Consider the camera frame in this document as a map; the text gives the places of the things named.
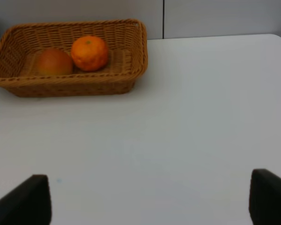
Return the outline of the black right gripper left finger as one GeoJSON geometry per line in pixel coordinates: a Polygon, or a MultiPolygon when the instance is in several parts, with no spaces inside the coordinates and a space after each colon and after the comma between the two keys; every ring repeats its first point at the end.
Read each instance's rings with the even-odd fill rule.
{"type": "Polygon", "coordinates": [[[0,225],[49,225],[51,220],[47,175],[32,175],[0,199],[0,225]]]}

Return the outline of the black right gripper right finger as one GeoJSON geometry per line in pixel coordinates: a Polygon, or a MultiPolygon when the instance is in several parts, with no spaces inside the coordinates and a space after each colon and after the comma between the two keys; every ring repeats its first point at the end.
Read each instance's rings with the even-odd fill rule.
{"type": "Polygon", "coordinates": [[[249,213],[254,225],[281,225],[281,178],[267,169],[252,171],[249,213]]]}

